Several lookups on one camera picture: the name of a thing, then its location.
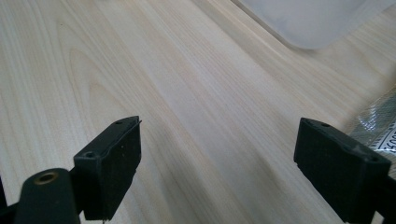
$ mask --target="wooden table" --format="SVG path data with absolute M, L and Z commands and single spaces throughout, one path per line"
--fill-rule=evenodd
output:
M 343 129 L 394 85 L 395 20 L 300 50 L 230 0 L 0 1 L 7 200 L 138 115 L 143 159 L 110 223 L 342 223 L 292 160 L 299 119 Z

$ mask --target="black mount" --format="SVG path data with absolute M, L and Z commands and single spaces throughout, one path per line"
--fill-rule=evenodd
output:
M 349 223 L 371 223 L 375 211 L 396 223 L 390 161 L 329 124 L 301 119 L 294 161 L 332 209 Z
M 70 172 L 32 175 L 18 203 L 7 206 L 2 191 L 0 223 L 75 224 L 81 211 L 87 220 L 113 218 L 141 160 L 139 124 L 139 117 L 112 123 L 74 157 Z

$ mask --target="screw hole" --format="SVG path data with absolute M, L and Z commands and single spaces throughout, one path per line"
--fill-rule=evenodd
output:
M 35 179 L 36 185 L 45 185 L 52 181 L 54 181 L 58 177 L 58 173 L 49 172 L 41 175 L 40 177 Z
M 93 157 L 95 157 L 95 153 L 89 151 L 89 152 L 86 152 L 84 156 L 88 157 L 88 158 L 93 158 Z

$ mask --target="white container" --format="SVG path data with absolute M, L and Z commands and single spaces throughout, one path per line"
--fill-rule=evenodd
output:
M 396 3 L 396 0 L 233 0 L 287 42 L 319 49 Z

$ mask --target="wood grain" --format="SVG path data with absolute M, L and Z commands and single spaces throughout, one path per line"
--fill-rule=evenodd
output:
M 230 0 L 0 1 L 7 200 L 139 115 L 143 159 L 110 223 L 342 223 L 292 161 L 299 119 L 342 129 L 394 85 L 395 19 L 308 51 Z

